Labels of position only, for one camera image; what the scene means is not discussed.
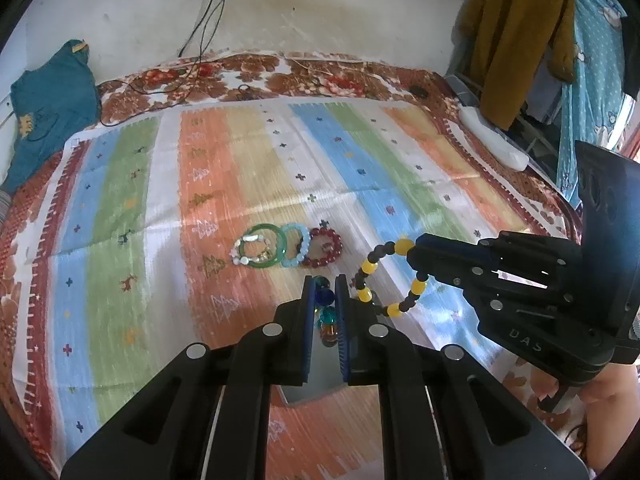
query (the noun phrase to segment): light blue beaded bracelet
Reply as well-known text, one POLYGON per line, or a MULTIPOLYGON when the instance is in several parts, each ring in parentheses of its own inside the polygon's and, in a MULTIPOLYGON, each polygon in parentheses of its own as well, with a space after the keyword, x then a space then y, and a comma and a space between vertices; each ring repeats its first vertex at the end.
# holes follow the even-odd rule
POLYGON ((283 233, 287 233, 287 231, 291 231, 295 229, 300 231, 302 235, 302 243, 300 244, 300 252, 296 254, 295 258, 291 258, 289 260, 283 260, 283 267, 295 267, 302 263, 302 260, 305 259, 306 254, 309 252, 309 244, 311 243, 311 235, 309 234, 309 229, 304 227, 302 224, 284 224, 281 228, 283 233))

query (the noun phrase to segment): yellow bead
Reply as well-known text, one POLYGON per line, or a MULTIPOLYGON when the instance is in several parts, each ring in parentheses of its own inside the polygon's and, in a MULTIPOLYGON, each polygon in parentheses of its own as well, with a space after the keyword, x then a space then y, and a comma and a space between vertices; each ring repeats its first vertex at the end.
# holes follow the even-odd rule
POLYGON ((358 299, 363 303, 369 303, 373 299, 368 286, 358 291, 358 299))
POLYGON ((372 264, 369 260, 364 260, 364 262, 362 263, 362 270, 367 274, 373 274, 374 272, 376 272, 377 268, 378 264, 372 264))
POLYGON ((399 303, 392 303, 386 308, 386 313, 389 314, 389 317, 398 317, 402 316, 402 312, 400 311, 399 303))
POLYGON ((413 280, 411 284, 411 292, 420 296, 424 289, 427 288, 427 282, 420 282, 419 280, 413 280))
POLYGON ((406 256, 406 254, 409 252, 409 249, 411 249, 415 244, 409 240, 409 238, 400 238, 397 242, 396 242, 396 254, 400 254, 400 256, 406 256))

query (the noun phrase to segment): rainbow striped blanket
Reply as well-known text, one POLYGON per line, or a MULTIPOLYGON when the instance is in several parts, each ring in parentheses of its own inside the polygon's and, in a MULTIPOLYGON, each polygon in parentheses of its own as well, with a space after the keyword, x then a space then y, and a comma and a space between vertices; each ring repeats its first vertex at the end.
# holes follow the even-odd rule
MULTIPOLYGON (((522 197, 457 122, 407 102, 280 97, 80 132, 9 256, 11 378, 31 443, 55 471, 186 345, 235 343, 299 297, 311 269, 231 263, 236 238, 259 222, 328 222, 344 250, 313 273, 329 277, 423 232, 467 242, 564 232, 562 216, 522 197)), ((393 256, 370 286, 389 304, 413 276, 393 256)), ((434 280, 396 321, 414 342, 455 342, 490 367, 499 348, 477 323, 461 291, 434 280)), ((381 467, 375 388, 273 402, 268 478, 381 467)))

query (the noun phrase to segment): metal screw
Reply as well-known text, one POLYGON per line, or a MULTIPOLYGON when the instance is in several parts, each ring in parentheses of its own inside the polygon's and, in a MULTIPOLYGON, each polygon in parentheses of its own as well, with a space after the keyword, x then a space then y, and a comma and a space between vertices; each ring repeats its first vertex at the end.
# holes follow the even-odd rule
POLYGON ((262 327, 262 333, 269 337, 274 337, 282 333, 282 327, 277 323, 267 323, 262 327))
POLYGON ((196 343, 195 345, 191 345, 187 348, 187 357, 189 359, 200 359, 206 353, 207 347, 200 343, 196 343))
POLYGON ((384 337, 389 333, 389 329, 384 325, 376 324, 369 327, 369 333, 373 337, 384 337))
POLYGON ((465 356, 465 351, 458 345, 448 345, 444 349, 444 355, 446 355, 452 361, 460 361, 465 356))

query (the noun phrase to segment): yellow and black beaded bracelet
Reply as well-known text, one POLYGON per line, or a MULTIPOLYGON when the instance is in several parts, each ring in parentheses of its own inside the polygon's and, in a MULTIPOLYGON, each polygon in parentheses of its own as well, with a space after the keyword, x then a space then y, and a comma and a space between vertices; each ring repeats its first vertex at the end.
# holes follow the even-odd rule
MULTIPOLYGON (((409 249, 415 244, 408 238, 400 238, 397 242, 387 242, 383 245, 376 245, 376 247, 367 255, 367 259, 364 260, 360 266, 360 270, 356 272, 354 276, 354 282, 358 291, 358 299, 363 303, 369 303, 372 300, 372 293, 365 280, 370 274, 376 272, 378 268, 378 262, 387 256, 388 254, 399 254, 400 256, 406 256, 409 249)), ((385 307, 384 313, 386 316, 397 317, 403 312, 407 312, 415 302, 418 301, 420 295, 424 292, 427 286, 428 274, 422 275, 417 273, 415 279, 411 284, 411 290, 407 294, 406 298, 400 303, 392 303, 388 307, 385 307)))

